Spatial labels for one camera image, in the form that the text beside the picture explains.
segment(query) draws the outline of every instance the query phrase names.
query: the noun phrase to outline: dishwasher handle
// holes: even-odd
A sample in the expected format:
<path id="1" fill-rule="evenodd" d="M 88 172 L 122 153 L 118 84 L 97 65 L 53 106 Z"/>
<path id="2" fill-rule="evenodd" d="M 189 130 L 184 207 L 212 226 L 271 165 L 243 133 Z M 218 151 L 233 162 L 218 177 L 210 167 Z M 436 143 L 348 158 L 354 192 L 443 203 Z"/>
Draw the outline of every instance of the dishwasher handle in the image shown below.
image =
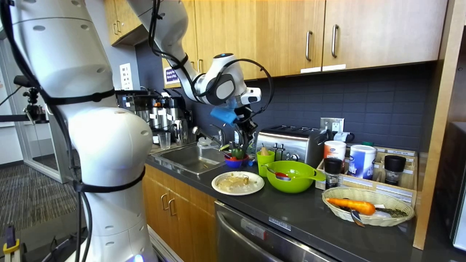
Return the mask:
<path id="1" fill-rule="evenodd" d="M 247 237 L 243 236 L 240 232 L 238 232 L 236 229 L 234 229 L 228 222 L 225 220 L 223 215 L 221 214 L 220 211 L 217 211 L 217 219 L 220 222 L 220 226 L 224 228 L 232 237 L 243 241 L 251 250 L 254 250 L 256 253 L 261 254 L 262 256 L 267 258 L 267 261 L 270 262 L 283 262 L 282 260 L 276 258 L 272 254 L 268 253 L 258 245 L 256 245 L 254 242 L 249 240 Z"/>

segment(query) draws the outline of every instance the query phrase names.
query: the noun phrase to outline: black countertop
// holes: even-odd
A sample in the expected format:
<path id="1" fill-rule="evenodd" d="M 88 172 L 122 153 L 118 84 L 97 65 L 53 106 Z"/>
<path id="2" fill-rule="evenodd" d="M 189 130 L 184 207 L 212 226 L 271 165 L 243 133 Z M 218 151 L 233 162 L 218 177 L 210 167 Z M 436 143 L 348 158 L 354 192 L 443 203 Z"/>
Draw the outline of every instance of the black countertop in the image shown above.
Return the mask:
<path id="1" fill-rule="evenodd" d="M 197 176 L 153 156 L 146 163 L 342 262 L 466 262 L 466 252 L 452 247 L 435 211 L 421 251 L 412 247 L 414 220 L 395 227 L 361 228 L 335 216 L 322 202 L 322 190 L 314 185 L 305 192 L 287 194 L 265 179 L 264 188 L 254 194 L 229 196 L 211 186 L 217 175 L 234 170 L 226 165 Z M 243 170 L 258 173 L 256 166 Z M 269 222 L 270 218 L 287 223 L 291 231 Z"/>

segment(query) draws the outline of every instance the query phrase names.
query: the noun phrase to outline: wooden organizer box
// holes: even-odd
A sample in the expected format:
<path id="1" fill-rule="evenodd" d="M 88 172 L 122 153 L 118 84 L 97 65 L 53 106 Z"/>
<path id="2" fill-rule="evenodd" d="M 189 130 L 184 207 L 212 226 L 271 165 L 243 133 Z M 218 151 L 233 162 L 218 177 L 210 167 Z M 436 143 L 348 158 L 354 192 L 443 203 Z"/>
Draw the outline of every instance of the wooden organizer box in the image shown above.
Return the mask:
<path id="1" fill-rule="evenodd" d="M 413 208 L 416 205 L 416 195 L 418 193 L 418 154 L 414 151 L 398 150 L 384 147 L 377 148 L 376 161 L 374 163 L 373 180 L 353 177 L 347 175 L 349 160 L 349 149 L 345 158 L 344 173 L 340 174 L 340 183 L 344 186 L 366 188 L 390 196 L 394 196 L 402 201 L 409 203 Z M 406 165 L 399 182 L 399 186 L 385 184 L 384 158 L 386 155 L 401 155 L 406 157 Z M 318 170 L 324 171 L 323 160 L 317 167 Z M 325 181 L 316 181 L 316 188 L 325 190 Z"/>

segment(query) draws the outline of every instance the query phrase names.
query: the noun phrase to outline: green bowl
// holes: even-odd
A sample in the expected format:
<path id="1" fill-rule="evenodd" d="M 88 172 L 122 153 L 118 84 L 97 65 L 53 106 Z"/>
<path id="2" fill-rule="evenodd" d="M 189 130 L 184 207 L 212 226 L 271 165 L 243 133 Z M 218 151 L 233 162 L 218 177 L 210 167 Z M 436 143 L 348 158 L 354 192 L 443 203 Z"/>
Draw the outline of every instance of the green bowl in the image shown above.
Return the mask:
<path id="1" fill-rule="evenodd" d="M 276 189 L 285 193 L 300 193 L 308 189 L 314 180 L 325 180 L 325 174 L 305 163 L 296 161 L 276 161 L 266 165 L 275 172 L 281 172 L 291 177 L 290 181 L 281 180 L 276 178 L 274 173 L 267 170 L 268 181 Z"/>

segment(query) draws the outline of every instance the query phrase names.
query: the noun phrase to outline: electrical outlet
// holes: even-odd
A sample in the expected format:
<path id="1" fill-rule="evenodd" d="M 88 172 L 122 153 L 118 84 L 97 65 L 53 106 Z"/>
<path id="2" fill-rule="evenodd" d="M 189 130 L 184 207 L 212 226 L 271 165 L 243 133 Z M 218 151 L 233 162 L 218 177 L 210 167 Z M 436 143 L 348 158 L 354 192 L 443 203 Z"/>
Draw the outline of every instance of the electrical outlet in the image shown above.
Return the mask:
<path id="1" fill-rule="evenodd" d="M 321 117 L 321 129 L 343 132 L 344 118 Z"/>
<path id="2" fill-rule="evenodd" d="M 120 65 L 121 89 L 133 90 L 133 79 L 131 76 L 130 63 Z"/>

